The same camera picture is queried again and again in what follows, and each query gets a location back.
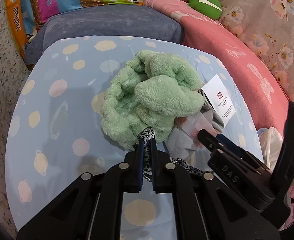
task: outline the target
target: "fuzzy green towel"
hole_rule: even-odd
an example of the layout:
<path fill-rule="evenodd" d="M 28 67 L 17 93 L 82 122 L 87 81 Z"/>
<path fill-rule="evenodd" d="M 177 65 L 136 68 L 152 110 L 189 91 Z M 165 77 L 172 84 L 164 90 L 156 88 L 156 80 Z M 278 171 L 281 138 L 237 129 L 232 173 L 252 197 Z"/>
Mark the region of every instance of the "fuzzy green towel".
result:
<path fill-rule="evenodd" d="M 148 126 L 156 141 L 165 140 L 175 117 L 199 111 L 204 103 L 197 71 L 175 54 L 137 52 L 111 81 L 101 106 L 103 132 L 125 149 Z"/>

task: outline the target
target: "red logo on card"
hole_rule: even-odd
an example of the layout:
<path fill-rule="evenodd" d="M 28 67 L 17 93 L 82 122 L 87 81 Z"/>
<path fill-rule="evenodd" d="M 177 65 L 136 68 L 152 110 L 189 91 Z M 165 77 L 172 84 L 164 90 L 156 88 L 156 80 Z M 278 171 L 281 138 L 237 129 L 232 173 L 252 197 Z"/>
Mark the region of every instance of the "red logo on card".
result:
<path fill-rule="evenodd" d="M 219 100 L 222 99 L 222 93 L 219 91 L 219 93 L 217 94 Z"/>

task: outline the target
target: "white plastic bag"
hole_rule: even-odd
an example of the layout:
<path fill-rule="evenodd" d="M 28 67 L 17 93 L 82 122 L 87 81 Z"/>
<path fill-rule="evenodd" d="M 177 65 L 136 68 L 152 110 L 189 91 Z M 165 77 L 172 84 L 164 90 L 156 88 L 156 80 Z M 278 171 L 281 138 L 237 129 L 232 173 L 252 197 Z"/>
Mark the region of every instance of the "white plastic bag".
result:
<path fill-rule="evenodd" d="M 258 134 L 264 163 L 273 171 L 280 154 L 282 136 L 274 127 L 264 129 L 262 133 L 258 131 Z"/>

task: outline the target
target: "white card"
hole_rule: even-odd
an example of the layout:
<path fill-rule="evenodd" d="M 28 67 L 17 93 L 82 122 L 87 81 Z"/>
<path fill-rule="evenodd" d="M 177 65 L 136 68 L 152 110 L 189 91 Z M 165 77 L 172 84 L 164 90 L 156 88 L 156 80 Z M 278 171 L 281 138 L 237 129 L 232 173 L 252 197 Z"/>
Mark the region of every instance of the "white card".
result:
<path fill-rule="evenodd" d="M 201 89 L 226 126 L 236 110 L 219 76 L 216 74 Z"/>

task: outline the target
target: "pink blanket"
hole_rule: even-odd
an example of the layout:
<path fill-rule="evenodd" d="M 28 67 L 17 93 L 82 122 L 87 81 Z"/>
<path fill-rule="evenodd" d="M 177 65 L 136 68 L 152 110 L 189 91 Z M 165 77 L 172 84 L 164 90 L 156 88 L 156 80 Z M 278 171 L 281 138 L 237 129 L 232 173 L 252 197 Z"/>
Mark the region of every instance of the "pink blanket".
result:
<path fill-rule="evenodd" d="M 174 19 L 184 29 L 183 45 L 210 53 L 227 68 L 256 129 L 275 127 L 283 135 L 288 98 L 264 63 L 219 22 L 180 0 L 145 0 L 145 6 Z"/>

